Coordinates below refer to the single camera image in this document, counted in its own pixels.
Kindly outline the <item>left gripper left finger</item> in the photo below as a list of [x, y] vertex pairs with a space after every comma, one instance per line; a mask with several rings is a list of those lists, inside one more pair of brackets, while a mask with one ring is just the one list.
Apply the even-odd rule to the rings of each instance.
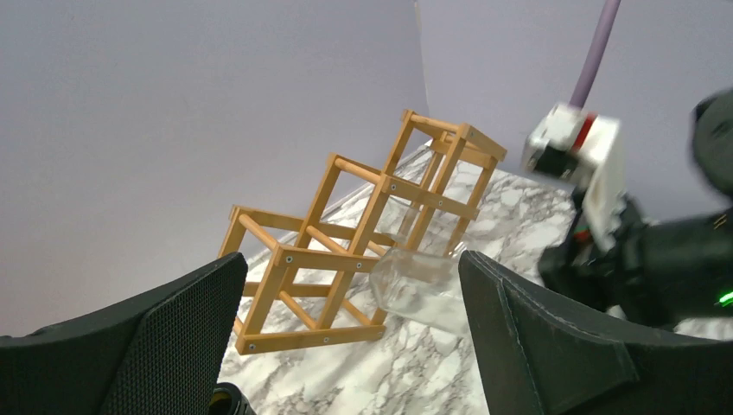
[[4, 414], [207, 414], [245, 285], [235, 252], [84, 316], [1, 340]]

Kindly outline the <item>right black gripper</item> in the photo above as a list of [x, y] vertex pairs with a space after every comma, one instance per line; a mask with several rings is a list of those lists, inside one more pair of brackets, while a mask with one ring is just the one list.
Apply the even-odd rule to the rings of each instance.
[[653, 314], [653, 290], [644, 276], [642, 235], [653, 221], [642, 215], [637, 200], [621, 198], [621, 211], [612, 214], [620, 226], [611, 232], [615, 244], [604, 251], [590, 231], [585, 191], [573, 191], [574, 217], [564, 240], [549, 246], [538, 262], [544, 286], [594, 310], [614, 306], [627, 316]]

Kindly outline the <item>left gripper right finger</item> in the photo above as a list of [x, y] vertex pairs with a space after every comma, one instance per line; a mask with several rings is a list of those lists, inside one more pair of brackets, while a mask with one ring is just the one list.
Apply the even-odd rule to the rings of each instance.
[[731, 413], [730, 342], [615, 318], [481, 252], [458, 272], [491, 413]]

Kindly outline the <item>clear square glass bottle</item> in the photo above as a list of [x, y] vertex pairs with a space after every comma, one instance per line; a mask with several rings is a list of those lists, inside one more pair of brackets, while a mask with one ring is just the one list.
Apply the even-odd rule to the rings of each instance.
[[418, 207], [391, 197], [376, 230], [396, 246], [386, 250], [368, 275], [378, 306], [434, 329], [469, 337], [458, 273], [461, 254], [475, 247], [470, 236], [455, 236], [460, 216], [437, 210], [416, 248], [406, 246], [417, 229]]

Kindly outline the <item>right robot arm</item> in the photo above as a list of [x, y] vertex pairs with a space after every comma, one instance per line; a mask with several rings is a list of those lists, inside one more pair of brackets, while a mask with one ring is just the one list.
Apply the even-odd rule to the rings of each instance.
[[540, 256], [544, 286], [648, 327], [731, 316], [731, 210], [648, 222], [627, 191], [619, 130], [615, 118], [561, 103], [526, 140], [527, 170], [573, 187], [566, 237]]

